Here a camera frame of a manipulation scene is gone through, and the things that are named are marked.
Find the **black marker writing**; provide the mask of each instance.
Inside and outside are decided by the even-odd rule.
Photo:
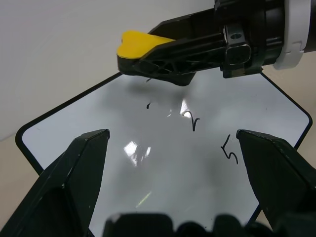
[[[234,153],[234,152],[230,152],[229,155],[227,155],[227,153],[226,153],[226,151],[225,151],[225,146],[226,146],[226,144],[228,143],[228,140],[229,140],[229,137],[230,137],[230,136],[231,136],[231,135],[229,134],[228,137],[227,137],[227,139],[226,139],[226,142],[224,143],[224,145],[223,145],[221,148],[222,148],[223,152],[225,153],[225,156],[227,157],[227,159],[230,159],[232,156],[234,156],[235,159],[236,159],[236,163],[238,164],[238,159],[237,159],[237,156],[235,155],[235,153]]]
[[[189,113],[191,115],[191,120],[192,120],[192,128],[193,128],[193,132],[196,130],[196,124],[197,124],[197,121],[200,120],[199,118],[196,118],[196,120],[193,119],[193,115],[191,113],[191,111],[189,110],[186,110],[182,113],[182,116],[184,116],[185,113]]]

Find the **handwritten 2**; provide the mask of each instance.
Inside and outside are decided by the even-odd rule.
[[[200,120],[199,118],[196,118],[196,120],[193,119],[193,115],[191,113],[191,111],[189,110],[186,110],[182,113],[182,116],[184,116],[185,113],[189,113],[191,115],[191,120],[192,120],[192,129],[193,129],[193,132],[196,130],[196,124],[197,124],[197,121]]]
[[[236,159],[236,163],[238,164],[238,159],[237,159],[237,156],[235,155],[235,153],[234,152],[230,152],[229,155],[227,155],[227,153],[225,151],[225,146],[227,145],[230,136],[231,135],[229,134],[227,139],[226,139],[226,142],[224,143],[224,145],[221,148],[222,148],[223,152],[225,153],[225,156],[226,156],[227,159],[230,159],[232,156],[234,156],[235,159]]]

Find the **beige table surface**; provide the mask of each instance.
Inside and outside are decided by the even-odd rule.
[[[316,53],[308,53],[303,56],[295,69],[276,71],[272,66],[264,68],[264,73],[300,104],[313,119],[316,119],[316,79],[313,64],[315,61]],[[81,81],[80,84],[74,86],[74,90],[70,91],[69,95],[74,95],[89,87],[91,87],[90,81]],[[47,110],[54,108],[58,103],[59,101],[56,101],[54,106]],[[15,145],[14,137],[15,135],[0,142],[0,228],[6,223],[38,177]],[[313,167],[316,167],[315,140],[316,127],[312,126],[299,148],[300,154]],[[262,213],[259,215],[258,221],[267,223]]]

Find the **white board surface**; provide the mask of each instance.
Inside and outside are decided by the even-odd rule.
[[[96,237],[118,212],[164,212],[175,228],[192,220],[210,230],[220,213],[246,223],[258,201],[237,130],[268,133],[294,146],[308,116],[262,75],[224,79],[212,69],[197,73],[187,87],[146,80],[114,79],[28,128],[23,143],[46,168],[75,137],[110,130],[90,223]],[[194,132],[190,115],[182,115],[186,110],[200,118]],[[228,135],[226,151],[236,154],[238,164],[221,149]]]

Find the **white wall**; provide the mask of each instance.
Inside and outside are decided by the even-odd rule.
[[[0,139],[117,72],[122,32],[213,0],[1,0]]]

